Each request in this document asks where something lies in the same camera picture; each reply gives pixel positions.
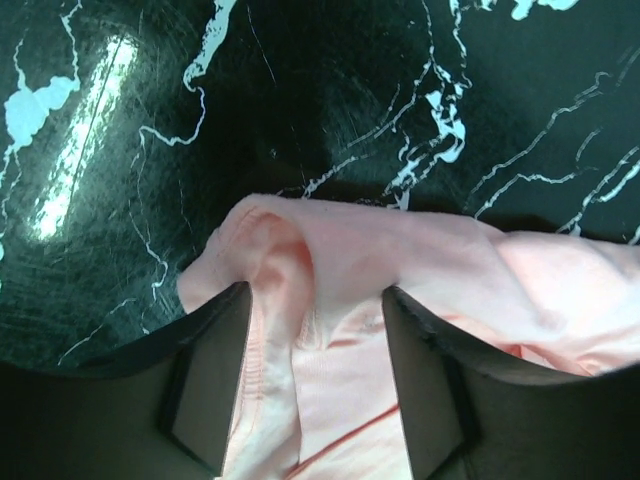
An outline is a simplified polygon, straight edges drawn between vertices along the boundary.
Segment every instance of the folded cloth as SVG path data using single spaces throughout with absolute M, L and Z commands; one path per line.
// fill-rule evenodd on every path
M 390 285 L 547 367 L 597 375 L 640 359 L 635 246 L 252 195 L 180 277 L 180 299 L 191 312 L 236 281 L 254 300 L 230 480 L 411 478 L 382 317 Z

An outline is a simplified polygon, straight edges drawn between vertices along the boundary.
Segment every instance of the dark countertop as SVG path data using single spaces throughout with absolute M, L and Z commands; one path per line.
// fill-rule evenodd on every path
M 178 274 L 250 192 L 640 241 L 636 0 L 3 12 L 2 360 L 182 316 Z

